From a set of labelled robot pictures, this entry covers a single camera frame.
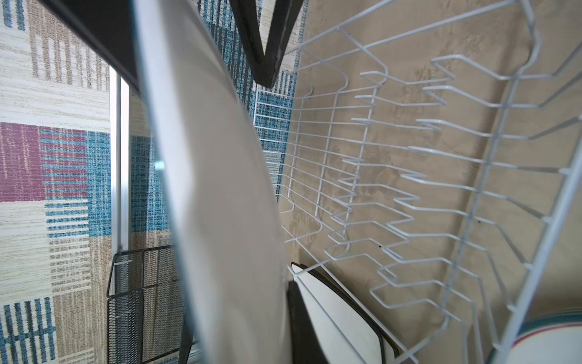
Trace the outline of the white square plate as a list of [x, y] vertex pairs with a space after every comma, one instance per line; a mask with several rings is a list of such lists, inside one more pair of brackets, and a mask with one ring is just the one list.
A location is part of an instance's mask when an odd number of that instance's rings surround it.
[[344, 289], [315, 269], [291, 263], [325, 363], [389, 363], [400, 349]]

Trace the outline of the white round plate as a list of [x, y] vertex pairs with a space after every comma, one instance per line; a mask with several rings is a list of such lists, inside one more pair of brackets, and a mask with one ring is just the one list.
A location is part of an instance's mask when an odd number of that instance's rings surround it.
[[206, 363], [289, 363], [286, 256], [256, 129], [191, 1], [133, 4], [142, 91]]
[[581, 308], [539, 313], [526, 318], [507, 363], [580, 363]]

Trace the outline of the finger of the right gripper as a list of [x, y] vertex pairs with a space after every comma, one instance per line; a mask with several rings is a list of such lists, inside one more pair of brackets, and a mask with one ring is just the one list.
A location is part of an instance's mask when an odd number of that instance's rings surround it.
[[256, 2], [230, 0], [229, 3], [254, 82], [272, 88], [293, 27], [303, 7], [303, 0], [275, 2], [266, 45], [262, 44]]
[[130, 89], [140, 90], [131, 1], [45, 0], [41, 4], [112, 66]]

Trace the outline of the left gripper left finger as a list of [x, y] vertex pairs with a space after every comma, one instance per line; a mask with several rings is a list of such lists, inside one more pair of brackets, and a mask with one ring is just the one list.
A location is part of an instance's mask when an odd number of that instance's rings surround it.
[[180, 339], [180, 350], [179, 350], [179, 364], [187, 364], [189, 360], [189, 354], [191, 352], [191, 347], [193, 343], [194, 333], [192, 331], [191, 320], [187, 313], [183, 316], [183, 327]]

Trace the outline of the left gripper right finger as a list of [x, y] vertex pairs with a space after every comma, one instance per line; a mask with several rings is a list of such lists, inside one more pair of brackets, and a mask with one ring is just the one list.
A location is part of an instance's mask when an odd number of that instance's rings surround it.
[[286, 293], [293, 364], [327, 363], [301, 295], [299, 285], [290, 281]]

